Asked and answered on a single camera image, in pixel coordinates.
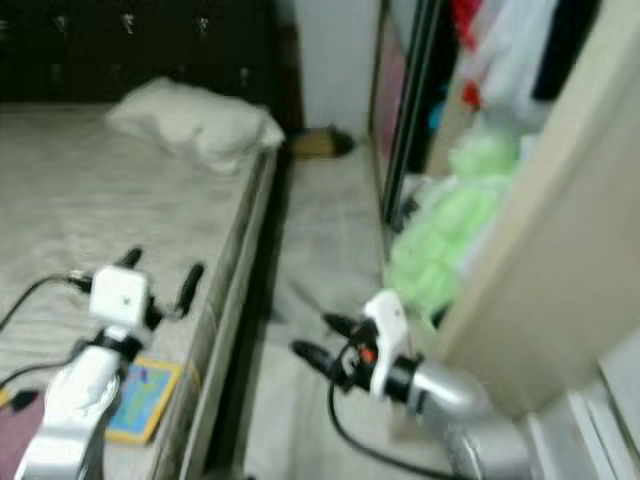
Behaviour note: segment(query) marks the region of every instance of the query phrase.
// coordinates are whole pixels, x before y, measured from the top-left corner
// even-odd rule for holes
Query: floor
[[[346,158],[296,164],[245,456],[245,472],[258,480],[416,478],[361,456],[338,437],[326,412],[325,379],[288,349],[301,338],[337,352],[341,339],[327,330],[321,313],[357,314],[380,287],[369,155],[361,147]],[[360,392],[340,400],[338,415],[356,437],[445,468],[441,452],[423,440],[391,438],[389,404]]]

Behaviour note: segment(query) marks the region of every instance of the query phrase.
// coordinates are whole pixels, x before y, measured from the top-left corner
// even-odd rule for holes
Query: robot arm
[[[128,268],[139,257],[125,257],[93,276],[72,275],[81,290],[90,291],[90,314],[104,328],[48,386],[42,423],[17,480],[103,478],[104,433],[120,404],[129,365],[168,314],[155,305],[148,276]],[[172,314],[189,310],[203,270],[200,264],[192,268]]]
[[[447,452],[454,472],[449,478],[532,478],[523,438],[477,379],[434,360],[409,357],[407,320],[394,292],[376,295],[365,305],[364,317],[357,322],[325,316],[357,351],[350,374],[342,368],[341,358],[336,361],[321,347],[296,341],[292,349],[343,391],[356,385],[377,400],[405,404]]]

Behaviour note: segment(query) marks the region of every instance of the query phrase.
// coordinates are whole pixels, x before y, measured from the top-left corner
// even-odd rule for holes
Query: mattress
[[[151,275],[160,301],[172,301],[189,267],[203,261],[191,312],[160,324],[142,353],[184,367],[152,442],[108,443],[105,452],[107,479],[173,479],[183,463],[204,461],[185,462],[186,444],[206,438],[194,422],[196,407],[215,404],[220,388],[210,379],[226,375],[225,343],[237,327],[276,155],[262,152],[243,159],[233,176],[216,176],[111,131],[105,112],[96,106],[0,112],[0,311],[46,274],[95,269],[133,245],[143,247],[137,268]],[[0,377],[63,359],[99,328],[88,318],[86,297],[68,286],[45,286],[0,335]]]

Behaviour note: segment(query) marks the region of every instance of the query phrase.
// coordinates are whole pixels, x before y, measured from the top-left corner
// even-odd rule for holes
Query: colorful book
[[[155,431],[182,367],[138,357],[129,369],[122,402],[107,427],[107,440],[145,444]]]

